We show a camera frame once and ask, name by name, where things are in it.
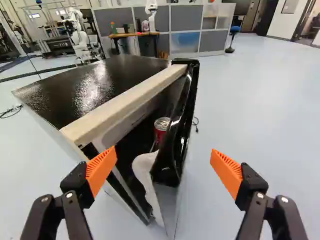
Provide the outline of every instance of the robotic arm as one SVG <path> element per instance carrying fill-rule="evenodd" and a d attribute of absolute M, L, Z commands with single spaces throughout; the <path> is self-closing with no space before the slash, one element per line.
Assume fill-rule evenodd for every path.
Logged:
<path fill-rule="evenodd" d="M 241 211 L 245 211 L 236 240 L 259 240 L 264 220 L 273 240 L 308 240 L 297 205 L 286 196 L 266 195 L 268 183 L 247 163 L 235 162 L 213 149 L 210 164 Z"/>
<path fill-rule="evenodd" d="M 89 162 L 79 163 L 60 183 L 63 194 L 37 198 L 24 225 L 21 240 L 55 240 L 65 219 L 70 240 L 92 240 L 83 209 L 89 209 L 117 162 L 111 147 Z"/>
<path fill-rule="evenodd" d="M 150 32 L 156 32 L 155 16 L 156 16 L 157 10 L 158 10 L 157 0 L 147 0 L 146 1 L 144 11 L 148 15 L 151 14 L 151 16 L 149 16 L 149 18 L 148 18 Z"/>
<path fill-rule="evenodd" d="M 60 183 L 61 196 L 46 194 L 34 201 L 21 240 L 55 240 L 62 219 L 70 240 L 92 240 L 83 209 L 93 204 L 116 162 L 113 146 L 89 162 L 79 163 Z M 236 240 L 259 240 L 264 220 L 273 240 L 308 240 L 295 202 L 283 195 L 267 196 L 268 183 L 247 163 L 239 164 L 213 149 L 210 164 L 235 204 L 245 211 Z"/>

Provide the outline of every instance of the office cubicle partition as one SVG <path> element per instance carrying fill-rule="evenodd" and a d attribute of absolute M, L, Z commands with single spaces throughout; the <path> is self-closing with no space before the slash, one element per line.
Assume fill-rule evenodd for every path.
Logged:
<path fill-rule="evenodd" d="M 167 53 L 170 58 L 223 54 L 235 5 L 215 2 L 159 5 L 155 15 L 155 28 L 160 32 L 158 50 Z M 114 43 L 108 38 L 111 34 L 111 22 L 117 28 L 123 24 L 134 24 L 137 29 L 136 19 L 142 22 L 149 17 L 145 13 L 145 6 L 93 8 L 92 12 L 107 57 L 114 47 Z M 134 48 L 139 48 L 135 40 L 134 45 Z"/>

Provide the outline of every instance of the doorway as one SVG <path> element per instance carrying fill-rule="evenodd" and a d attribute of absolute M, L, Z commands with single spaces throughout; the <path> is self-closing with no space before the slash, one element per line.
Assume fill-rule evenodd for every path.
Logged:
<path fill-rule="evenodd" d="M 298 22 L 292 42 L 311 46 L 320 29 L 320 0 L 308 0 Z"/>

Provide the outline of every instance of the white cloth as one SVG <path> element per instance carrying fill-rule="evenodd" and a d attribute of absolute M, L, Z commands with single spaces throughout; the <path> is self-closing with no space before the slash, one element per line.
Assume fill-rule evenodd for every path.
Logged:
<path fill-rule="evenodd" d="M 165 227 L 157 195 L 150 175 L 150 170 L 156 160 L 158 152 L 159 150 L 137 156 L 132 162 L 132 170 L 136 178 L 142 183 L 145 189 L 145 200 L 152 207 L 152 214 L 156 223 L 161 227 Z"/>

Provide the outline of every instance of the window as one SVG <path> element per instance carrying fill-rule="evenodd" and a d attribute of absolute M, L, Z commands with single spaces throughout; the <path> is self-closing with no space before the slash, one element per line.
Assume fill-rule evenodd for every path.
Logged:
<path fill-rule="evenodd" d="M 55 13 L 57 15 L 64 15 L 64 14 L 66 14 L 66 11 L 65 10 L 59 10 L 59 11 L 55 11 Z"/>
<path fill-rule="evenodd" d="M 39 13 L 31 14 L 31 15 L 29 15 L 29 18 L 31 18 L 31 19 L 38 19 L 38 18 L 40 18 L 40 14 L 39 14 Z"/>

